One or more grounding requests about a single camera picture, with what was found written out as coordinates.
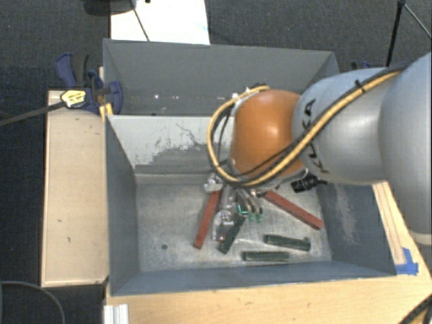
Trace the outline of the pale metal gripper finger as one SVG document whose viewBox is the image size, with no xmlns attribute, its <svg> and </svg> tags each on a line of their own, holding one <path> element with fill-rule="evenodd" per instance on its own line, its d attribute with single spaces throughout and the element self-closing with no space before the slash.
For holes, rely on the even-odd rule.
<svg viewBox="0 0 432 324">
<path fill-rule="evenodd" d="M 224 240 L 223 226 L 223 217 L 219 211 L 215 214 L 211 226 L 211 238 L 213 240 Z"/>
<path fill-rule="evenodd" d="M 227 241 L 234 241 L 236 238 L 237 230 L 236 230 L 236 215 L 231 214 L 229 212 L 222 213 L 223 217 L 223 233 L 224 233 L 224 240 L 223 242 Z"/>
</svg>

